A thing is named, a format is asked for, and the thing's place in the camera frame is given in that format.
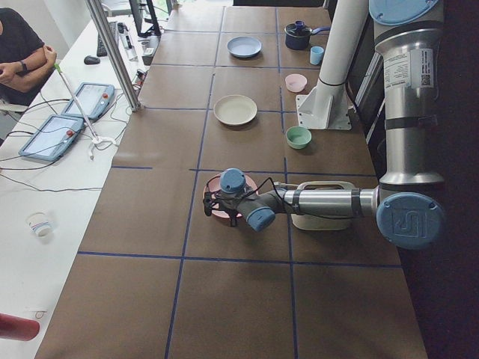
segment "cup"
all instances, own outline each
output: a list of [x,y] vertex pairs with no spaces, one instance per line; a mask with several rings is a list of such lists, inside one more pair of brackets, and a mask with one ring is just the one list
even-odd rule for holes
[[26,222],[39,237],[44,237],[52,232],[52,225],[43,212],[35,212],[29,215]]
[[324,49],[321,46],[311,47],[311,53],[309,55],[309,62],[311,65],[319,65],[323,59]]

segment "tablet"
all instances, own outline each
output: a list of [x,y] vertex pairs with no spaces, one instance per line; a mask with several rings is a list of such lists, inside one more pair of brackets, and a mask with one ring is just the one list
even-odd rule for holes
[[27,159],[56,161],[83,129],[83,118],[53,114],[18,152]]
[[[110,101],[115,95],[115,87],[113,85],[83,82],[76,90],[75,95],[80,101],[83,112],[91,122],[94,122],[106,112]],[[83,118],[73,99],[67,103],[61,114]]]

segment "light blue cup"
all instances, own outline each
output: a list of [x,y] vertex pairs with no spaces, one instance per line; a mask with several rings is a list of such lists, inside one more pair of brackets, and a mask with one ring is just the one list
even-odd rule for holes
[[311,47],[311,54],[309,56],[309,62],[311,65],[319,65],[323,59],[324,49],[321,46]]

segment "light blue plate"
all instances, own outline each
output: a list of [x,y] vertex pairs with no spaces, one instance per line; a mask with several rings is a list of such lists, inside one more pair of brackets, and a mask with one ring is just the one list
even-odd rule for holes
[[228,51],[237,58],[252,58],[261,51],[261,42],[254,37],[235,37],[228,41]]

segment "white desk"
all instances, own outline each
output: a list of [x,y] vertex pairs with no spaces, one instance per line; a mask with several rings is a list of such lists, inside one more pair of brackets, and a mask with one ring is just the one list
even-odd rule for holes
[[[113,20],[129,21],[121,17]],[[133,32],[139,62],[128,61],[120,46],[131,79],[138,68],[145,70],[141,62],[141,45]],[[98,65],[84,65],[83,58],[95,55],[96,49],[97,30],[90,22],[61,62],[61,69],[69,83],[73,88],[77,88],[81,82],[112,84],[117,89],[117,95],[122,93],[108,57],[101,58]],[[41,94],[47,100],[70,98],[57,72],[52,74]],[[38,95],[33,104],[42,101]],[[65,102],[52,104],[57,112],[65,105]],[[116,107],[94,124],[98,135],[116,138],[126,124],[111,116],[128,121],[130,112],[126,99],[121,97]],[[38,127],[51,114],[48,105],[40,105],[25,113],[21,121]],[[35,131],[22,123],[16,125],[14,130]],[[83,133],[90,135],[88,129]],[[18,150],[28,139],[13,136],[7,138],[0,147],[0,159],[17,156]],[[104,151],[94,150],[95,157],[91,161],[87,154],[90,143],[90,138],[80,135],[66,155],[50,167],[37,171],[2,170],[0,174],[43,189],[101,188],[116,147],[111,146]],[[27,159],[0,162],[3,168],[37,168],[42,165]],[[59,193],[35,191],[0,177],[0,313],[30,319],[43,314],[41,319],[37,319],[40,333],[33,340],[21,342],[0,339],[2,358],[27,359],[35,356],[99,195],[100,190]],[[37,211],[45,212],[53,226],[52,233],[43,239],[36,237],[25,222],[31,213]]]

